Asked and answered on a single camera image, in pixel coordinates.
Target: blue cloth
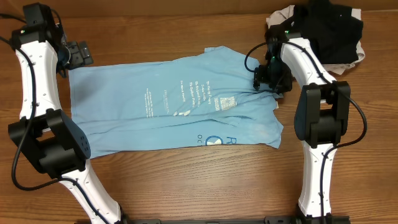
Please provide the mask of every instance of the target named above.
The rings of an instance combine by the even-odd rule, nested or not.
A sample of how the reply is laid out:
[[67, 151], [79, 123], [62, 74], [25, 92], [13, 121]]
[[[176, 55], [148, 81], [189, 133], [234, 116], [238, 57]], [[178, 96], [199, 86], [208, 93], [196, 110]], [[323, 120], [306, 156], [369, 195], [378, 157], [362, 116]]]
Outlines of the blue cloth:
[[[87, 135], [91, 158], [212, 144], [278, 148], [275, 96], [254, 90], [243, 61], [216, 47], [171, 62], [72, 70], [72, 120]], [[258, 64], [249, 58], [248, 66]]]

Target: white cloth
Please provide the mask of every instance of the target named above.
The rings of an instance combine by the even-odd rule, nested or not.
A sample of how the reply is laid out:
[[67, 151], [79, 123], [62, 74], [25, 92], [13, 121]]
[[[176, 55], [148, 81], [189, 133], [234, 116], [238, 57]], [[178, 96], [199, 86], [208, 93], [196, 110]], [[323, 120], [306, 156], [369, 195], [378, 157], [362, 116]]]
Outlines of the white cloth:
[[[276, 11], [272, 13], [268, 18], [267, 18], [267, 25], [268, 28], [272, 25], [278, 25], [283, 23], [286, 19], [290, 18], [293, 16], [294, 13], [294, 5], [291, 5], [289, 7], [286, 7], [282, 10]], [[360, 9], [353, 9], [351, 12], [351, 15], [359, 20], [361, 20], [361, 10]], [[365, 51], [361, 47], [361, 42], [359, 41], [358, 44], [356, 45], [356, 53], [358, 54], [358, 60], [351, 64], [328, 64], [328, 65], [323, 65], [325, 70], [334, 72], [336, 74], [343, 74], [343, 72], [349, 68], [355, 67], [356, 63], [361, 62], [365, 58]]]

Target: wooden surface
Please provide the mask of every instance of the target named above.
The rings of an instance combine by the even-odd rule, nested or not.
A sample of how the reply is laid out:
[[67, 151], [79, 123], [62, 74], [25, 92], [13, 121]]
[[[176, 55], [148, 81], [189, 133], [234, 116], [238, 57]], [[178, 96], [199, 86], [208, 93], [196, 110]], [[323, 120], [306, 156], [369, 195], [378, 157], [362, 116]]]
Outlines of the wooden surface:
[[[111, 17], [65, 19], [70, 40], [86, 40], [95, 65], [172, 60], [225, 45], [246, 53], [263, 41], [266, 14], [206, 17]], [[398, 12], [364, 12], [361, 40], [364, 62], [337, 77], [351, 85], [364, 110], [369, 131], [360, 143], [339, 149], [333, 165], [331, 205], [353, 224], [398, 220]], [[18, 22], [0, 21], [10, 37]], [[254, 56], [262, 58], [265, 49]], [[73, 223], [87, 219], [60, 184], [23, 192], [11, 182], [16, 151], [7, 125], [21, 110], [21, 72], [9, 47], [0, 44], [0, 223]], [[57, 77], [63, 108], [70, 114], [68, 80]], [[263, 218], [291, 215], [302, 187], [303, 152], [293, 118], [300, 89], [279, 101], [275, 111], [284, 125], [280, 149], [263, 145], [192, 147], [123, 152], [93, 159], [109, 194], [132, 218], [162, 220]], [[357, 138], [362, 123], [351, 108], [343, 142]], [[17, 177], [23, 185], [49, 178], [22, 156]]]
[[[38, 0], [0, 0], [9, 2], [20, 15], [22, 7]], [[398, 9], [396, 0], [330, 0], [364, 11]], [[187, 16], [211, 14], [272, 13], [291, 4], [308, 0], [40, 0], [64, 17], [93, 16]]]

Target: black cloth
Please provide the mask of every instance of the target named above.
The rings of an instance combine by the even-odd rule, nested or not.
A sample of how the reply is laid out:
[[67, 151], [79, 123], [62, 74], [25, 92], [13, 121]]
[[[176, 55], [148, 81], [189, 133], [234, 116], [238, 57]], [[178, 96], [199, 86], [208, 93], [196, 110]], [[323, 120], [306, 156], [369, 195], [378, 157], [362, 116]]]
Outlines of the black cloth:
[[356, 45], [362, 38], [363, 22], [352, 17], [351, 11], [352, 7], [329, 0], [310, 0], [308, 5], [296, 5], [293, 16], [276, 26], [309, 39], [322, 64], [353, 63], [358, 60]]

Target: wooden table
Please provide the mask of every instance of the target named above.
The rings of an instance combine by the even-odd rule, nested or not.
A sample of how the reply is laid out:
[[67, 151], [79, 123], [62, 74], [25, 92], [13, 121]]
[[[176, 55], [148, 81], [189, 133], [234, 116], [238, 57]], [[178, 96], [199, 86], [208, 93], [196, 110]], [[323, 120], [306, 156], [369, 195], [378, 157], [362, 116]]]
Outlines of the wooden table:
[[[225, 45], [246, 53], [263, 42], [267, 14], [177, 17], [96, 17], [64, 19], [69, 40], [86, 40], [95, 65], [173, 60]], [[338, 151], [331, 181], [333, 214], [352, 223], [398, 221], [398, 12], [364, 12], [361, 40], [364, 62], [342, 76], [352, 98], [366, 113], [368, 134]], [[0, 20], [0, 35], [10, 37], [21, 24]], [[253, 56], [261, 59], [265, 50]], [[60, 184], [23, 192], [11, 182], [16, 151], [7, 125], [18, 120], [21, 72], [16, 56], [0, 44], [0, 223], [73, 223], [83, 209]], [[70, 114], [67, 79], [58, 78], [63, 109]], [[276, 150], [264, 145], [211, 146], [151, 152], [123, 152], [93, 159], [109, 194], [132, 218], [162, 220], [263, 218], [291, 215], [300, 195], [303, 152], [293, 118], [300, 95], [294, 89], [275, 111], [284, 125]], [[351, 107], [342, 142], [360, 135], [362, 122]], [[22, 156], [17, 177], [24, 185], [49, 178]]]

